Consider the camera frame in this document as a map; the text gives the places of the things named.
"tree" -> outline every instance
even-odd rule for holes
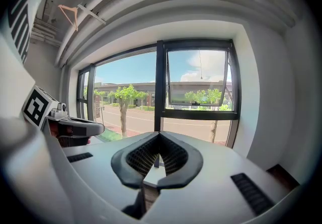
[[[193,103],[195,101],[195,93],[194,92],[187,92],[187,93],[185,93],[185,98],[190,103]]]
[[[137,91],[134,89],[133,85],[129,87],[119,87],[116,90],[115,98],[120,99],[120,118],[121,118],[121,131],[122,138],[127,138],[126,132],[126,111],[131,99],[137,98]]]
[[[103,91],[102,91],[102,92],[99,92],[98,90],[96,90],[96,89],[95,89],[95,90],[94,90],[94,94],[95,94],[95,95],[100,95],[100,96],[101,96],[100,101],[103,101],[102,96],[103,96],[103,95],[105,95],[105,92],[103,92]]]
[[[219,100],[221,98],[221,92],[218,89],[208,89],[208,94],[207,94],[207,101],[208,103],[211,104],[216,104],[217,101],[219,103]]]
[[[141,100],[141,110],[143,110],[143,100],[147,97],[147,95],[148,94],[145,92],[138,92],[136,95],[136,98]]]
[[[108,98],[111,98],[111,103],[113,103],[113,97],[115,97],[115,92],[110,92],[108,95],[107,95]]]
[[[87,98],[87,87],[84,89],[84,98]]]
[[[221,92],[218,89],[208,90],[207,93],[207,101],[212,103],[216,103],[218,99],[221,98]],[[215,137],[216,137],[216,131],[217,131],[217,124],[218,120],[212,120],[211,121],[211,127],[210,127],[210,141],[214,143]]]
[[[199,104],[206,103],[206,92],[204,90],[197,91],[197,93],[194,95],[194,100]]]

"glass pane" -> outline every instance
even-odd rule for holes
[[[80,103],[80,110],[82,111],[82,116],[84,116],[84,119],[88,120],[88,116],[87,116],[87,104],[86,103]]]
[[[83,74],[85,76],[84,78],[84,99],[87,99],[87,86],[88,86],[88,83],[89,83],[89,72],[86,72]]]
[[[166,108],[231,110],[232,103],[227,91],[222,106],[218,106],[223,91],[225,51],[182,50],[170,51],[168,55],[170,101],[167,94]],[[230,68],[227,72],[227,88],[232,89]]]
[[[164,118],[163,130],[226,145],[231,120],[189,120]]]
[[[154,131],[156,52],[96,68],[94,120],[104,123],[106,141]]]

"road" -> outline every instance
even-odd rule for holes
[[[112,131],[121,133],[120,110],[118,107],[105,106],[103,111],[104,125]],[[217,125],[215,141],[226,141],[230,120],[221,120]],[[128,109],[126,114],[128,137],[154,130],[154,112]],[[164,131],[171,131],[189,135],[201,140],[209,141],[210,120],[189,120],[164,118]]]

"grass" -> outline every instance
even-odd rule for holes
[[[154,107],[153,106],[150,106],[150,107],[143,106],[143,110],[145,110],[145,111],[154,111]]]
[[[105,128],[105,131],[98,135],[101,139],[105,141],[116,141],[122,139],[122,136],[119,133],[108,130]]]

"window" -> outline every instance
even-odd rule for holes
[[[166,89],[168,109],[233,110],[228,52],[202,49],[168,51]]]
[[[225,146],[231,120],[190,120],[164,118],[163,130],[188,135]]]
[[[164,130],[232,147],[240,112],[233,42],[158,41],[109,56],[79,72],[77,101],[79,116],[104,124],[101,141]]]
[[[94,121],[105,126],[101,139],[154,131],[155,60],[152,51],[96,67]]]
[[[89,72],[83,72],[78,75],[77,88],[77,114],[78,117],[88,120],[87,111],[87,90],[88,90]]]

